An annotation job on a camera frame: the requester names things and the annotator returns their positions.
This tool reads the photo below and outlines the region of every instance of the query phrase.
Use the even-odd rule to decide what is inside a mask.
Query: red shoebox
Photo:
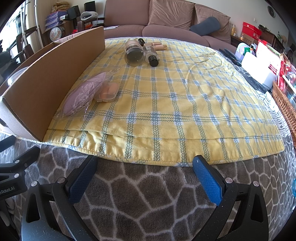
[[[260,35],[262,34],[262,32],[258,28],[246,22],[243,23],[242,32],[256,40],[258,40]]]

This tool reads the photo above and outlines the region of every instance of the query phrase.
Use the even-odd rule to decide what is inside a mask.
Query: pink sofa
[[[167,38],[191,42],[215,50],[227,48],[235,53],[234,46],[211,36],[201,37],[182,28],[148,25],[149,8],[151,8],[150,0],[106,0],[104,25],[105,27],[119,25],[119,27],[105,30],[105,39],[118,37]],[[195,11],[193,11],[191,25],[193,25],[194,19],[196,19]]]

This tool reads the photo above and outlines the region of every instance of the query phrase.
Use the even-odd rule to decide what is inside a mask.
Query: silver bolt
[[[257,182],[257,181],[254,181],[253,184],[254,184],[255,187],[259,186],[259,182]]]
[[[57,183],[63,183],[66,179],[64,177],[60,177],[58,180],[57,180]]]
[[[227,177],[227,178],[225,178],[225,182],[227,182],[227,183],[232,183],[233,180],[232,180],[230,177]]]
[[[37,185],[37,181],[32,181],[31,186],[35,187]]]

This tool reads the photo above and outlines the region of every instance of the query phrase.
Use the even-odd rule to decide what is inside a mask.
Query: yellow plaid tablecloth
[[[114,102],[97,103],[81,116],[52,120],[46,144],[106,159],[190,166],[196,155],[210,164],[268,156],[284,150],[279,131],[254,89],[215,50],[182,41],[145,39],[168,46],[159,65],[125,63],[127,38],[106,49],[73,85],[108,66],[123,68]]]

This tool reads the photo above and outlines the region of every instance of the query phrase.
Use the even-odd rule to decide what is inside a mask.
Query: black speaker
[[[91,2],[86,2],[84,4],[84,11],[85,12],[96,12],[96,3],[95,1],[91,1]]]
[[[79,7],[77,5],[69,8],[67,10],[67,13],[68,13],[68,17],[70,20],[80,17],[80,15],[81,15],[80,11],[79,11]]]

